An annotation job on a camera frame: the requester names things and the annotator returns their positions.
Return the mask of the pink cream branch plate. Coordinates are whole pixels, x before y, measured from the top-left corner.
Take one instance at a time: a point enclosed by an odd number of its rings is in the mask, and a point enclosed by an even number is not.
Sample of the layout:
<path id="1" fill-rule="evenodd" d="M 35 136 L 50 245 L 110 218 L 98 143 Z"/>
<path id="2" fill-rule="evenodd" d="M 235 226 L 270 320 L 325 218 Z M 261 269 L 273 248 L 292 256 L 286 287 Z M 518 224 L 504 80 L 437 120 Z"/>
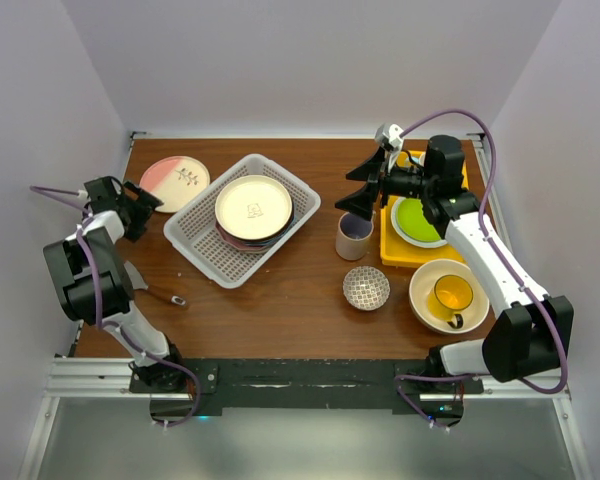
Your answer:
<path id="1" fill-rule="evenodd" d="M 176 213 L 210 184 L 207 167 L 189 156 L 171 156 L 152 164 L 142 175 L 140 187 L 158 198 L 160 213 Z"/>

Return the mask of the red rimmed cream plate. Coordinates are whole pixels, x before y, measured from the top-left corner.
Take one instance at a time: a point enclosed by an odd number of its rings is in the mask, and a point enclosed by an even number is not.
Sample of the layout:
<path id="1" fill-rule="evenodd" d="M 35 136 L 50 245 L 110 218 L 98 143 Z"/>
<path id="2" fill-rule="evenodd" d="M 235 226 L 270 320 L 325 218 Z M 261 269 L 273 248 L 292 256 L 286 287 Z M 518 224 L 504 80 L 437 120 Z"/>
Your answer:
<path id="1" fill-rule="evenodd" d="M 245 239 L 240 239 L 238 237 L 236 237 L 236 238 L 243 240 L 245 243 L 247 243 L 249 245 L 261 245 L 263 248 L 265 245 L 272 244 L 275 241 L 277 241 L 279 238 L 281 238 L 291 228 L 294 220 L 295 220 L 295 206 L 292 206 L 291 216 L 290 216 L 289 220 L 287 221 L 285 226 L 280 231 L 278 231 L 276 234 L 266 237 L 264 239 L 256 239 L 256 240 L 245 240 Z"/>

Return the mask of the pink dotted scalloped plate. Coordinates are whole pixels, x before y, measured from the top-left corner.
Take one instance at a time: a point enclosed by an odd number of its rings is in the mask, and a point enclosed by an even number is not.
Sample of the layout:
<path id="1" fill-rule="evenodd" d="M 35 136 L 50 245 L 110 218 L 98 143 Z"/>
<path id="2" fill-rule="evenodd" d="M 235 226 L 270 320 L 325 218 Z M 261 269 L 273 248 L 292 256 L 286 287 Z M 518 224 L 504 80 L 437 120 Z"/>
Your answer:
<path id="1" fill-rule="evenodd" d="M 256 251 L 256 250 L 262 249 L 261 245 L 249 245 L 249 244 L 245 243 L 243 240 L 233 237 L 228 232 L 226 232 L 218 222 L 215 223 L 215 229 L 218 232 L 218 234 L 220 235 L 221 239 L 225 243 L 227 243 L 229 246 L 233 247 L 236 250 Z"/>

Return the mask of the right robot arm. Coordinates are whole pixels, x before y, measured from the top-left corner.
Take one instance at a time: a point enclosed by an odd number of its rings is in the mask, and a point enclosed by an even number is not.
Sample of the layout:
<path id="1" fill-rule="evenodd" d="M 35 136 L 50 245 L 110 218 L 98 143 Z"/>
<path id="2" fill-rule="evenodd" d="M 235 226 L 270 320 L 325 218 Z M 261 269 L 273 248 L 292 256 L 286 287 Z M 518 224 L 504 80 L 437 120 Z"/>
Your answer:
<path id="1" fill-rule="evenodd" d="M 446 393 L 461 376 L 478 374 L 501 383 L 527 383 L 530 376 L 552 369 L 560 371 L 558 385 L 565 386 L 573 306 L 525 273 L 495 232 L 480 199 L 464 187 L 461 142 L 433 136 L 423 165 L 409 167 L 397 163 L 400 137 L 383 136 L 377 143 L 376 152 L 346 175 L 363 187 L 338 200 L 336 208 L 368 220 L 374 206 L 386 204 L 391 196 L 420 199 L 425 219 L 466 261 L 496 316 L 485 338 L 430 350 L 428 386 Z"/>

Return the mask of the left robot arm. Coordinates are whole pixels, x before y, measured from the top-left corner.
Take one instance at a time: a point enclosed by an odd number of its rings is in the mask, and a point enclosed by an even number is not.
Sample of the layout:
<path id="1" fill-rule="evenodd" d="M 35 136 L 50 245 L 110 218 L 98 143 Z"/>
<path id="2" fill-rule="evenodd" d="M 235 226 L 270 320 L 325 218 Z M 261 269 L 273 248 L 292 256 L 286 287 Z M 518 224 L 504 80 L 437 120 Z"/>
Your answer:
<path id="1" fill-rule="evenodd" d="M 154 328 L 135 302 L 132 279 L 118 253 L 121 239 L 135 242 L 162 202 L 138 185 L 99 177 L 74 193 L 82 214 L 74 233 L 43 248 L 65 315 L 115 338 L 132 356 L 131 371 L 146 386 L 177 392 L 187 368 L 177 347 Z"/>

